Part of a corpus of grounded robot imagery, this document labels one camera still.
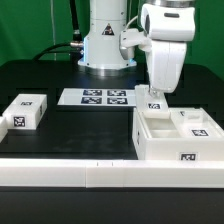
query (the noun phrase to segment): black table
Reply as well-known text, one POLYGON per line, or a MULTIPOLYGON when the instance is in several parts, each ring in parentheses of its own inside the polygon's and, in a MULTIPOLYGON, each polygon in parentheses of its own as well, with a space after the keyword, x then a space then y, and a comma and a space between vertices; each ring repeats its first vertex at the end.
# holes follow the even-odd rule
MULTIPOLYGON (((0 68, 0 114, 19 93, 47 94, 36 131, 10 130, 1 158, 137 159, 133 108, 66 107, 64 88, 133 89, 146 67, 98 78, 69 62, 12 61, 0 68)), ((203 107, 224 128, 224 83, 207 68, 185 65, 170 107, 203 107)), ((224 223, 222 189, 0 188, 6 223, 224 223)))

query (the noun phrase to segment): white base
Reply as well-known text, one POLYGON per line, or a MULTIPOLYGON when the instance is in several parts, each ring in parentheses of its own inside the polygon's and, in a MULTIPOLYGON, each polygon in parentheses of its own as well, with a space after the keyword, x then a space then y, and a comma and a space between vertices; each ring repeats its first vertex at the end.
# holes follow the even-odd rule
POLYGON ((0 186, 224 188, 223 176, 214 161, 0 159, 0 186))
POLYGON ((89 64, 88 62, 85 61, 84 58, 82 58, 78 61, 78 65, 84 66, 87 68, 92 68, 92 69, 100 69, 100 70, 121 70, 121 69, 129 68, 129 67, 135 67, 137 65, 137 62, 134 60, 129 60, 129 61, 122 61, 120 64, 103 64, 103 63, 89 64))

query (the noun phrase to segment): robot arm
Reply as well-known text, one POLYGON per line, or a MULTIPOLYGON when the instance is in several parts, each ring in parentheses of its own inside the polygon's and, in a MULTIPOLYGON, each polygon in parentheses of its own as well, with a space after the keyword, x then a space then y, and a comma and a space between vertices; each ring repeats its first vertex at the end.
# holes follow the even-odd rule
POLYGON ((141 9, 140 22, 144 31, 129 29, 121 33, 123 57, 133 57, 133 46, 137 45, 145 52, 151 96, 146 98, 154 102, 159 97, 156 101, 162 101, 161 111, 167 114, 168 106, 161 94, 176 89, 186 55, 186 42, 194 38, 195 10, 189 7, 191 4, 187 4, 192 2, 148 0, 141 9))

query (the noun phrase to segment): white box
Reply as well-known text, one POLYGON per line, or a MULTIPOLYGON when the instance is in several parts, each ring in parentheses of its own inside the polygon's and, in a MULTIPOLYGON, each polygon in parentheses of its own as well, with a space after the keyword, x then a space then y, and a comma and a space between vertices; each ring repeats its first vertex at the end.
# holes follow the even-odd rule
POLYGON ((135 109, 132 137, 140 160, 224 160, 224 132, 203 109, 170 108, 170 114, 152 119, 135 109))
POLYGON ((42 94, 20 94, 4 111, 8 129, 36 129, 47 109, 42 94))
POLYGON ((8 133, 7 123, 4 117, 0 117, 0 142, 8 133))

